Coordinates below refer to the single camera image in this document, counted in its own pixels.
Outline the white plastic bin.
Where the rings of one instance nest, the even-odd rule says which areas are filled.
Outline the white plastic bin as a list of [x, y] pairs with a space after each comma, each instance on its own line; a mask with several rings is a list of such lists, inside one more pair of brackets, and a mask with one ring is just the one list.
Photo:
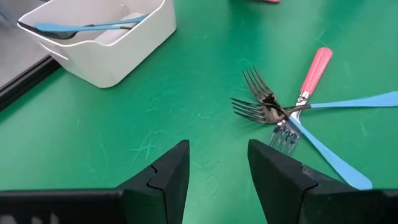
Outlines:
[[[78, 32], [67, 40], [35, 31], [38, 23], [85, 26], [144, 16], [124, 30]], [[66, 71], [97, 86], [118, 84], [176, 28], [174, 0], [50, 0], [24, 14], [17, 25]]]

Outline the green table mat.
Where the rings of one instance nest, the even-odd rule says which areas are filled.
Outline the green table mat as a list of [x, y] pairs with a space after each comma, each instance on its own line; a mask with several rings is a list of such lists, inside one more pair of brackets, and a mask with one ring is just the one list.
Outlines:
[[295, 104], [316, 51], [333, 56], [311, 103], [398, 90], [398, 0], [175, 0], [177, 30], [123, 81], [100, 89], [58, 69], [0, 112], [0, 190], [115, 187], [183, 139], [183, 224], [266, 224], [248, 141], [254, 67]]

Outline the black aluminium table frame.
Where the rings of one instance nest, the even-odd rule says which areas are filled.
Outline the black aluminium table frame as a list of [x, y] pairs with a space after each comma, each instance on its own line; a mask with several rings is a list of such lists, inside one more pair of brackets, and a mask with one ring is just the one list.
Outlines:
[[61, 65], [51, 56], [40, 59], [17, 77], [0, 86], [0, 111], [58, 70]]

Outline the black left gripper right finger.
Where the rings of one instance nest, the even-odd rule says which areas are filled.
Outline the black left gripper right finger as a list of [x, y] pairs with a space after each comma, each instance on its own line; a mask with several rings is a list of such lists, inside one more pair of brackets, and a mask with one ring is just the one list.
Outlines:
[[370, 192], [357, 190], [255, 139], [248, 142], [248, 160], [268, 224], [373, 222]]

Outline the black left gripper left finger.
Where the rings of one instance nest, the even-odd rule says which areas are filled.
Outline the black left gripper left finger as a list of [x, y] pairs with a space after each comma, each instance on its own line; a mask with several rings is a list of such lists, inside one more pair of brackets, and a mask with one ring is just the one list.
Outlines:
[[127, 224], [182, 224], [189, 176], [186, 139], [116, 187]]

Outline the pink handled silver fork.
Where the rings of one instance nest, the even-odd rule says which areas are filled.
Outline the pink handled silver fork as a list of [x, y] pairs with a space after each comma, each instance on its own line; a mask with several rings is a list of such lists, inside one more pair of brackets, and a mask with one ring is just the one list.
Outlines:
[[[308, 102], [332, 55], [333, 52], [328, 47], [321, 47], [317, 50], [300, 89], [296, 106], [302, 106]], [[284, 154], [290, 154], [297, 145], [300, 135], [301, 132], [284, 119], [275, 125], [269, 145]]]

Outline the blue handled black fork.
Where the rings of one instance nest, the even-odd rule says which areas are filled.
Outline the blue handled black fork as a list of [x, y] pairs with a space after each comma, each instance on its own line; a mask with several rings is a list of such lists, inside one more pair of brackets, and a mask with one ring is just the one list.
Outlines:
[[88, 26], [67, 26], [59, 24], [49, 24], [49, 23], [36, 23], [35, 27], [38, 30], [45, 32], [78, 32], [78, 31], [91, 31], [91, 30], [114, 30], [114, 29], [126, 29], [131, 30], [132, 27], [126, 26], [114, 26], [114, 25], [103, 25], [94, 26], [93, 24]]
[[[277, 104], [276, 97], [255, 68], [244, 71], [243, 75], [250, 91], [260, 103], [258, 105], [246, 103], [238, 115], [258, 123], [275, 123], [269, 144], [280, 151], [286, 149], [287, 152], [291, 152], [302, 134], [301, 130], [292, 124], [285, 114], [270, 106], [270, 104]], [[304, 135], [348, 184], [359, 190], [368, 190], [373, 187], [372, 182], [365, 175], [339, 158], [315, 137], [309, 135], [308, 131], [305, 131]]]
[[296, 113], [309, 109], [398, 107], [398, 91], [353, 100], [304, 104], [287, 108], [281, 107], [278, 102], [254, 104], [236, 98], [231, 100], [235, 114], [257, 123], [276, 124], [284, 119], [296, 119]]
[[[142, 22], [148, 15], [144, 14], [143, 16], [139, 17], [134, 17], [132, 19], [125, 19], [121, 21], [114, 21], [114, 22], [104, 22], [104, 23], [98, 23], [98, 24], [93, 24], [94, 26], [103, 26], [103, 25], [114, 25], [114, 26], [120, 26], [120, 24], [137, 24]], [[78, 32], [86, 32], [86, 31], [78, 31], [78, 32], [45, 32], [38, 30], [35, 26], [30, 26], [28, 24], [25, 24], [23, 22], [18, 21], [17, 24], [21, 26], [22, 28], [25, 28], [29, 31], [32, 31], [33, 33], [42, 35], [44, 37], [49, 37], [52, 39], [58, 39], [58, 40], [68, 40], [72, 39], [74, 36], [77, 35]]]

